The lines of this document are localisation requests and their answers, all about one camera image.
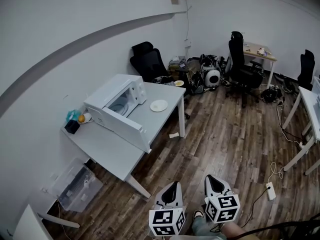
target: black box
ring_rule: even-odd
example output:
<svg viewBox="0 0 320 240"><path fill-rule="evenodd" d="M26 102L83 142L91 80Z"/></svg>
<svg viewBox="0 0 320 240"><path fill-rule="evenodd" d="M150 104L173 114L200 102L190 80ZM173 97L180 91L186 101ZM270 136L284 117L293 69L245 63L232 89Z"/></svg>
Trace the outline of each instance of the black box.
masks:
<svg viewBox="0 0 320 240"><path fill-rule="evenodd" d="M66 131L70 134L75 134L76 131L79 129L80 124L75 121L75 120L70 120L66 126L64 127L64 129L66 129Z"/></svg>

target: microwave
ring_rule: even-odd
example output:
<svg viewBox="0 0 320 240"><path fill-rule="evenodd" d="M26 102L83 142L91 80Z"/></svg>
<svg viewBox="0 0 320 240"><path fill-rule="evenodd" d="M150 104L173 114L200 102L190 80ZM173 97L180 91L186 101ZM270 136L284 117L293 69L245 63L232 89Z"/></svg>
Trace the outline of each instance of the microwave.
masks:
<svg viewBox="0 0 320 240"><path fill-rule="evenodd" d="M98 125L149 153L151 149L146 130L128 118L146 100L146 89L141 76L117 74L89 96L84 105Z"/></svg>

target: dark wood plank floor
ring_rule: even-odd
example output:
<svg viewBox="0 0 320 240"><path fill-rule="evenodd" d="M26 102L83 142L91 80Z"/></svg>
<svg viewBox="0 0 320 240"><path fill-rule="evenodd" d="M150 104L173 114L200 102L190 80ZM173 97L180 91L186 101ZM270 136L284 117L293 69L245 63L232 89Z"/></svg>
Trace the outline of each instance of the dark wood plank floor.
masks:
<svg viewBox="0 0 320 240"><path fill-rule="evenodd" d="M173 181L182 185L186 206L186 232L192 213L205 198L204 179L208 174L228 181L239 194L241 209L236 222L242 226L247 220L255 199L264 191L271 174L270 163L277 163L277 171L296 154L293 142L282 135L275 103L255 103L248 97L246 108L241 107L241 95L226 98L228 89L220 86L214 92L192 96L185 107L191 114L186 121L184 138L169 138L179 131L178 113L173 113L152 144L152 152L145 154L133 171L133 176L152 196L145 199L127 183L104 170L99 164L90 168L104 183L103 188L82 213L61 210L61 217L78 222L79 229L65 228L72 240L143 240L151 239L148 227L149 210L156 193ZM285 95L283 119L287 117L295 96ZM307 125L308 117L300 103L287 130L296 136ZM273 201L265 193L256 203L253 219L246 230L273 224L307 220L320 212L320 169L305 176L304 172L320 159L319 144L310 149L298 163L284 173L280 180L271 181L277 195ZM50 213L57 216L57 203ZM44 222L55 240L66 240L62 228ZM261 239L279 239L276 230L259 234Z"/></svg>

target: person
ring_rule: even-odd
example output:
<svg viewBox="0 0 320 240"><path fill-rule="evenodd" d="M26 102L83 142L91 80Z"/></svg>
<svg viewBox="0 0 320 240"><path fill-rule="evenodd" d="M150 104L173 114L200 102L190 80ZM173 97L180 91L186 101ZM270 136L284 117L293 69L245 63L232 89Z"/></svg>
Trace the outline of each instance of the person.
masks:
<svg viewBox="0 0 320 240"><path fill-rule="evenodd" d="M170 240L227 240L227 238L237 237L246 231L235 224L233 221L222 223L219 227L221 232L211 232L211 228L206 222L205 215L201 210L195 210L193 213L192 235L174 235ZM255 235L247 235L241 240L259 240Z"/></svg>

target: person's foot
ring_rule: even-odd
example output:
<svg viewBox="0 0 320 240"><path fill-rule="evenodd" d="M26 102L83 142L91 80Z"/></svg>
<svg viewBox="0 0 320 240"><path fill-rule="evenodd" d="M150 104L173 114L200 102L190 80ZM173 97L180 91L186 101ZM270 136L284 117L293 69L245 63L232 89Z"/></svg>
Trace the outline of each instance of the person's foot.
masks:
<svg viewBox="0 0 320 240"><path fill-rule="evenodd" d="M194 213L193 213L193 220L194 220L196 217L202 217L202 218L204 218L205 215L204 215L204 213L203 213L201 210L195 210Z"/></svg>

